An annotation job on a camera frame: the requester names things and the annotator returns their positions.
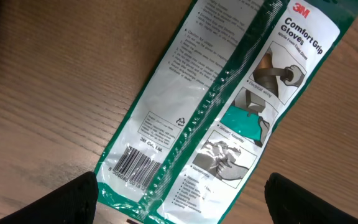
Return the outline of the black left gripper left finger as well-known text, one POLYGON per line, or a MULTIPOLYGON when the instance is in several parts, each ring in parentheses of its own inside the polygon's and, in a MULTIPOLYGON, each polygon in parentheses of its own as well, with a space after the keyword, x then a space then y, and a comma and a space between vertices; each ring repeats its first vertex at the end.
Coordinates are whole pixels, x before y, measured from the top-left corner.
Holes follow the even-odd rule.
POLYGON ((93 224, 98 183, 88 171, 28 206, 0 219, 0 224, 93 224))

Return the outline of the green white packet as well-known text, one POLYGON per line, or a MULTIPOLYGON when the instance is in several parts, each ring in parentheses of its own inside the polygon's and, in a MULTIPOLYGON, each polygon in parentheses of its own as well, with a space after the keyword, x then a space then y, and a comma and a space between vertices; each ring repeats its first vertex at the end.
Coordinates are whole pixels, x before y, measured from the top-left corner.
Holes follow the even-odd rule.
POLYGON ((220 223, 358 1, 192 1, 96 169, 142 223, 220 223))

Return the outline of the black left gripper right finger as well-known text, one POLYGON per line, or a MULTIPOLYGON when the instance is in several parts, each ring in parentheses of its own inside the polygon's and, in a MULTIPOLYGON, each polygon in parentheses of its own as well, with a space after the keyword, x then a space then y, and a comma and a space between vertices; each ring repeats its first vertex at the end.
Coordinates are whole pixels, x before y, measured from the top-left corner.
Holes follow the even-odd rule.
POLYGON ((274 224, 358 224, 358 218, 276 172, 266 181, 264 195, 274 224))

